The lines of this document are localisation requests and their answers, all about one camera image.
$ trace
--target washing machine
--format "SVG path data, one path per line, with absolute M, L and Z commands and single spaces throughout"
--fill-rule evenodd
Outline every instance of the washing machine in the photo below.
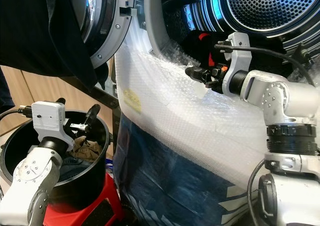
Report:
M 69 2 L 93 67 L 115 54 L 123 115 L 114 177 L 141 224 L 250 225 L 246 185 L 267 150 L 263 116 L 199 89 L 185 74 L 197 61 L 180 44 L 193 30 L 256 33 L 313 59 L 320 0 Z

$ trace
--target black cable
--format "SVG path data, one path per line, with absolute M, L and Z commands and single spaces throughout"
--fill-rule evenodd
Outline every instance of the black cable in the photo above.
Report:
M 9 114 L 13 114 L 13 113 L 19 113 L 19 110 L 11 110 L 11 111 L 7 111 L 7 112 L 3 112 L 3 114 L 0 115 L 0 121 L 1 121 L 5 116 L 8 116 Z
M 254 182 L 254 179 L 256 177 L 256 174 L 258 173 L 258 171 L 262 168 L 262 166 L 264 165 L 265 163 L 265 160 L 263 159 L 256 167 L 255 169 L 253 170 L 251 176 L 250 176 L 250 179 L 249 179 L 249 182 L 248 182 L 248 187 L 247 187 L 247 202 L 248 202 L 248 206 L 249 206 L 249 211 L 250 211 L 250 214 L 251 214 L 251 217 L 253 219 L 253 223 L 254 223 L 254 226 L 259 226 L 258 224 L 258 221 L 257 221 L 257 218 L 256 218 L 256 215 L 255 215 L 255 212 L 254 212 L 254 208 L 252 206 L 252 197 L 251 197 L 251 192 L 252 192 L 252 184 Z
M 300 62 L 298 62 L 297 60 L 295 60 L 285 54 L 274 52 L 272 50 L 268 50 L 268 49 L 264 49 L 264 48 L 257 48 L 257 47 L 233 47 L 233 46 L 216 44 L 214 46 L 214 48 L 223 49 L 223 50 L 258 52 L 258 53 L 263 53 L 263 54 L 271 55 L 274 57 L 282 58 L 284 60 L 287 60 L 288 62 L 291 62 L 296 68 L 298 68 L 300 73 L 306 78 L 308 83 L 315 87 L 314 81 L 312 80 L 312 78 L 310 77 L 308 71 L 304 68 L 304 66 Z

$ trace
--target yellow sticker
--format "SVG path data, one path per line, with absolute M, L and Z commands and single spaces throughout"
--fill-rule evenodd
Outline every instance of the yellow sticker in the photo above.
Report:
M 141 113 L 141 102 L 136 93 L 134 93 L 132 90 L 127 89 L 123 92 L 124 95 L 124 102 L 133 108 L 135 111 Z

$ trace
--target red fabric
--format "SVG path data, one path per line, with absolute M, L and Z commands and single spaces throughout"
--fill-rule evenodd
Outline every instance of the red fabric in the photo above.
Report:
M 60 213 L 51 209 L 48 205 L 44 217 L 44 226 L 79 226 L 86 220 L 92 211 L 105 199 L 109 200 L 114 216 L 106 223 L 105 226 L 111 226 L 116 219 L 121 221 L 125 213 L 122 209 L 121 202 L 116 191 L 114 180 L 109 174 L 105 176 L 104 188 L 100 196 L 85 209 L 75 213 Z
M 200 34 L 200 36 L 199 36 L 200 41 L 202 41 L 202 39 L 203 39 L 204 37 L 207 37 L 207 36 L 210 36 L 210 34 L 208 34 L 208 33 L 202 33 L 202 34 Z
M 215 66 L 215 62 L 212 60 L 211 53 L 209 54 L 209 63 L 208 63 L 208 65 L 209 65 L 210 67 L 214 67 L 214 66 Z

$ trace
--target brown cloth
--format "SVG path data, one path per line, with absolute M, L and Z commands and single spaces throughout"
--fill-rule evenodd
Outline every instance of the brown cloth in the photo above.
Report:
M 87 162 L 94 162 L 102 152 L 102 147 L 97 142 L 86 140 L 86 136 L 74 140 L 74 148 L 69 154 Z

